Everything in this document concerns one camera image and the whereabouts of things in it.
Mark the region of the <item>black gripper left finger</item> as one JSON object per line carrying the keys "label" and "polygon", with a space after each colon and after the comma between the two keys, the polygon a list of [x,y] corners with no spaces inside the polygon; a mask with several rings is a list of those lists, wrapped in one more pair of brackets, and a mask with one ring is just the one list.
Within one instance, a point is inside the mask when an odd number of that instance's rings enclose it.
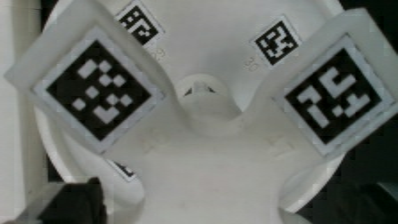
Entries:
{"label": "black gripper left finger", "polygon": [[51,183],[23,211],[23,224],[106,224],[101,182]]}

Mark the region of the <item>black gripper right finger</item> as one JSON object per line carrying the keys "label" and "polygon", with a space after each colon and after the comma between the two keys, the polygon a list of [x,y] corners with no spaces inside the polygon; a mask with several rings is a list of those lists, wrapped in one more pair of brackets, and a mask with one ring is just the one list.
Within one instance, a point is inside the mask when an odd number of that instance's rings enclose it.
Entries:
{"label": "black gripper right finger", "polygon": [[343,184],[314,199],[312,224],[398,224],[398,183]]}

